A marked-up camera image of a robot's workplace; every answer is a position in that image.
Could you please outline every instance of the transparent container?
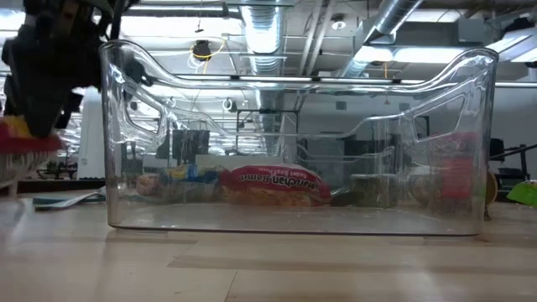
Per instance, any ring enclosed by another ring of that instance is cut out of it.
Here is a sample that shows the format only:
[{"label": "transparent container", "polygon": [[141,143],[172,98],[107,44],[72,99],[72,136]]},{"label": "transparent container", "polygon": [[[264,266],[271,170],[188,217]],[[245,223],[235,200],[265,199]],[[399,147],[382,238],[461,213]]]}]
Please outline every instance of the transparent container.
[{"label": "transparent container", "polygon": [[426,82],[175,76],[121,40],[101,56],[112,227],[480,232],[491,50]]}]

